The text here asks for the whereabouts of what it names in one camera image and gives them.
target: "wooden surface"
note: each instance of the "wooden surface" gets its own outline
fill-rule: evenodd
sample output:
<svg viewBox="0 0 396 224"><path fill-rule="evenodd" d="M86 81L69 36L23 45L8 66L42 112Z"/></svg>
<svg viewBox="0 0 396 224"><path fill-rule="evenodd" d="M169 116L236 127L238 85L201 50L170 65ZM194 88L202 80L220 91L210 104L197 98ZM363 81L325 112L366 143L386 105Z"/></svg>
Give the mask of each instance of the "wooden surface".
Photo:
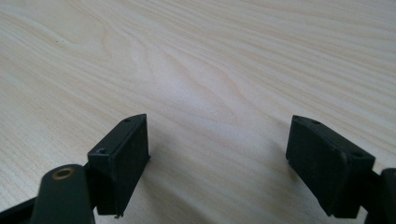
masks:
<svg viewBox="0 0 396 224"><path fill-rule="evenodd" d="M291 116L396 165L396 2L0 2L0 210L148 114L151 161L124 218L326 217L285 159Z"/></svg>

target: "wood grain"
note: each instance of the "wood grain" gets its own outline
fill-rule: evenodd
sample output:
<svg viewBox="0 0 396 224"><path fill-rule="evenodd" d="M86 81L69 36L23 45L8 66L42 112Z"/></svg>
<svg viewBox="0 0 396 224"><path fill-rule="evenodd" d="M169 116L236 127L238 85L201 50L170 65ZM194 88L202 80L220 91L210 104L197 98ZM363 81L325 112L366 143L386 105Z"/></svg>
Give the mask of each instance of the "wood grain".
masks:
<svg viewBox="0 0 396 224"><path fill-rule="evenodd" d="M291 116L396 161L396 2L0 3L0 210L148 114L125 217L97 223L362 223L326 217L285 159Z"/></svg>

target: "wood grain pattern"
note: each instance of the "wood grain pattern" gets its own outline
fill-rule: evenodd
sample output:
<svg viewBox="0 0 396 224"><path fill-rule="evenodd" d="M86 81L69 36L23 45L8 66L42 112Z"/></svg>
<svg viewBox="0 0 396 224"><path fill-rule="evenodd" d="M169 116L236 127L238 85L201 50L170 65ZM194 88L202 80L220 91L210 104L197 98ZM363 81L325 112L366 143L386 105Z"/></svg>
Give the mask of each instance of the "wood grain pattern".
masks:
<svg viewBox="0 0 396 224"><path fill-rule="evenodd" d="M125 217L97 223L362 223L326 217L285 159L291 116L396 161L396 2L0 3L0 210L148 114Z"/></svg>

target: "light wood tabletop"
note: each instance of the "light wood tabletop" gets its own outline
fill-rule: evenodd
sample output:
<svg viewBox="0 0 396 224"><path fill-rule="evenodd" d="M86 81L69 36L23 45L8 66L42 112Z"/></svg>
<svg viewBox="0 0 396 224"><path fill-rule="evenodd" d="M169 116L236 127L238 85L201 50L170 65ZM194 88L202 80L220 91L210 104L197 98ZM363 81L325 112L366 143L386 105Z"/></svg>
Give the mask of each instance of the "light wood tabletop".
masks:
<svg viewBox="0 0 396 224"><path fill-rule="evenodd" d="M285 153L300 115L396 166L396 2L0 2L0 210L142 113L151 160L97 223L363 223Z"/></svg>

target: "wooden table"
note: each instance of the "wooden table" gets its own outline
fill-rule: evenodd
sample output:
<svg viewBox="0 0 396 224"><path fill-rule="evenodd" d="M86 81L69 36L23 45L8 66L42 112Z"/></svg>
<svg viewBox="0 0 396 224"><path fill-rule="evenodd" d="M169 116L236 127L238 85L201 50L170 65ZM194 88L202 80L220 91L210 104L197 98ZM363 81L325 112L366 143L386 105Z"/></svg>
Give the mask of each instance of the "wooden table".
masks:
<svg viewBox="0 0 396 224"><path fill-rule="evenodd" d="M152 156L124 218L327 217L285 159L291 116L396 165L395 1L1 1L0 210L148 115Z"/></svg>

